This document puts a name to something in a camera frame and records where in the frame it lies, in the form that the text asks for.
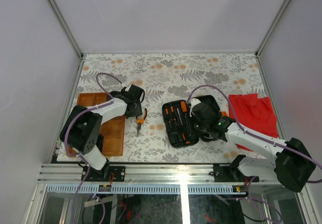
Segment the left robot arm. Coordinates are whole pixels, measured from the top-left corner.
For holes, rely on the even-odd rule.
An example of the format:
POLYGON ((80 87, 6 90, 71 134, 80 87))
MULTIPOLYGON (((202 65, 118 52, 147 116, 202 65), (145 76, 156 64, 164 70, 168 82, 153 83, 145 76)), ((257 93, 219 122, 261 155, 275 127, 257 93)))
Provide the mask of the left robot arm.
POLYGON ((76 105, 72 109, 59 138, 66 147, 80 154, 99 181, 107 180, 110 175, 108 160, 96 146, 101 125, 119 116, 129 118, 142 115, 144 97, 144 89, 129 85, 109 93, 104 103, 89 107, 76 105))

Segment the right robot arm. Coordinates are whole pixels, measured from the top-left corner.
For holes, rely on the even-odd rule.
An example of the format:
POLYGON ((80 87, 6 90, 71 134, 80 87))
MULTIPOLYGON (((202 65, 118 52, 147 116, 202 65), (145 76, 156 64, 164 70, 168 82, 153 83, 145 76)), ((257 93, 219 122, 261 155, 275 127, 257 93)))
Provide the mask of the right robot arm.
POLYGON ((286 141, 246 128, 196 98, 190 101, 189 115, 203 141, 231 142, 263 156, 258 161, 244 157, 231 166, 229 174, 235 181, 257 176, 278 180, 288 190, 301 192, 316 168, 306 147, 296 138, 286 141))

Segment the black plastic tool case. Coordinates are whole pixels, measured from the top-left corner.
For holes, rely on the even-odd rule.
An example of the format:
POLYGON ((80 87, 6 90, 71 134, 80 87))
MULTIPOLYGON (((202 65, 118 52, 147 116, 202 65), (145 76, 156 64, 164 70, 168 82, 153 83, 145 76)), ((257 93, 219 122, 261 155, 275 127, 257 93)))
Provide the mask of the black plastic tool case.
POLYGON ((187 146, 193 146, 193 145, 197 144, 200 140, 203 142, 215 141, 215 140, 202 140, 199 137, 198 132, 195 130, 195 128, 193 126, 193 118, 190 113, 190 104, 187 103, 186 101, 185 102, 187 105, 188 112, 185 114, 183 125, 181 125, 181 122, 180 122, 180 119, 178 116, 178 112, 177 112, 177 109, 180 108, 181 101, 184 101, 184 100, 177 100, 177 101, 168 102, 168 103, 163 104, 163 106, 162 106, 163 120, 166 125, 166 133, 167 133, 167 136, 168 136, 171 146, 174 148, 182 148, 182 147, 187 147, 187 146), (173 117, 172 117, 172 113, 171 113, 171 109, 170 109, 171 106, 174 107, 174 112, 177 117, 177 127, 174 126, 174 121, 173 121, 173 117), (171 126, 172 126, 171 129, 169 128, 169 125, 166 120, 165 108, 168 108, 168 111, 169 111, 169 115, 170 115, 170 119, 171 119, 171 126), (186 145, 180 141, 181 133, 184 133, 185 136, 190 139, 191 144, 186 145))

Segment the black orange handle screwdriver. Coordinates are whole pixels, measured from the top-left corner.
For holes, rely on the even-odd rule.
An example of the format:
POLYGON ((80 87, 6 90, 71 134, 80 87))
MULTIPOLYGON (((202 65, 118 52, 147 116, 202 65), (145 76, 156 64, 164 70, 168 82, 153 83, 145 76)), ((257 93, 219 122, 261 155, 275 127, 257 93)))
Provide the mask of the black orange handle screwdriver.
POLYGON ((186 105, 185 101, 180 102, 180 108, 177 109, 177 112, 178 112, 178 116, 179 116, 181 125, 183 125, 185 114, 188 112, 187 105, 186 105))

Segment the orange long-nose pliers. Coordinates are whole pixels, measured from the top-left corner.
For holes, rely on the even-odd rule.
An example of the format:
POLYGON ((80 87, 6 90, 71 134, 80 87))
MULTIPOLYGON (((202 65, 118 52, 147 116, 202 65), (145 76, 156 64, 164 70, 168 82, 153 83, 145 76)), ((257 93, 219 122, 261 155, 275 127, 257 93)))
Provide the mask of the orange long-nose pliers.
POLYGON ((138 116, 136 116, 136 123, 137 123, 137 136, 139 136, 140 131, 141 131, 141 127, 145 122, 145 119, 147 117, 147 109, 144 109, 144 114, 141 118, 139 118, 138 116))

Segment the large orange screwdriver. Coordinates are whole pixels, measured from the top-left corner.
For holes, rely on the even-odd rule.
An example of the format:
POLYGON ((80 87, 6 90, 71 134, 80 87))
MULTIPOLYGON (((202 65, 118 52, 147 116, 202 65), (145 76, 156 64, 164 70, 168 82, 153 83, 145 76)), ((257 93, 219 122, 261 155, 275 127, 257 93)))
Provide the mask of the large orange screwdriver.
POLYGON ((183 142, 186 145, 191 144, 190 139, 187 138, 184 133, 181 133, 180 141, 183 142))

